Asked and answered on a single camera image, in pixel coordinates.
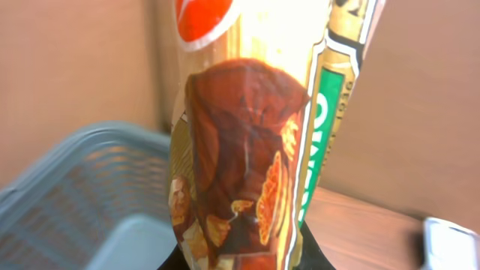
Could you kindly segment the orange spaghetti pack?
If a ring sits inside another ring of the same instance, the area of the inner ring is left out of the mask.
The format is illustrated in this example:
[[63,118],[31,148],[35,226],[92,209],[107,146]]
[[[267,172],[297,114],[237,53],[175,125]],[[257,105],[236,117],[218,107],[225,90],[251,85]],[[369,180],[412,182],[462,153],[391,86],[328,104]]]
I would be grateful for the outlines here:
[[172,3],[168,206],[190,269],[294,269],[381,0]]

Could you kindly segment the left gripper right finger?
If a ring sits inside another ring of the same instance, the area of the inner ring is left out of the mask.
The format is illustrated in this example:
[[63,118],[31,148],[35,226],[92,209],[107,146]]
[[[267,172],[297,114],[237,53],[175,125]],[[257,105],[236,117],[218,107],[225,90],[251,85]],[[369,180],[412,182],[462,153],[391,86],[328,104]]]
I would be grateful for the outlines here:
[[306,222],[301,226],[301,235],[303,236],[301,261],[294,270],[335,270],[320,249]]

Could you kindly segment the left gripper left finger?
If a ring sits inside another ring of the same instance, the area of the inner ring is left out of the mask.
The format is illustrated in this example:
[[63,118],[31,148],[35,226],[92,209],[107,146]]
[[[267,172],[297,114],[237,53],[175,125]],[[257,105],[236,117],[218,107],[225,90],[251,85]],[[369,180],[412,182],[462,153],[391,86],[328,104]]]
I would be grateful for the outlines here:
[[190,270],[182,249],[176,245],[172,253],[157,270]]

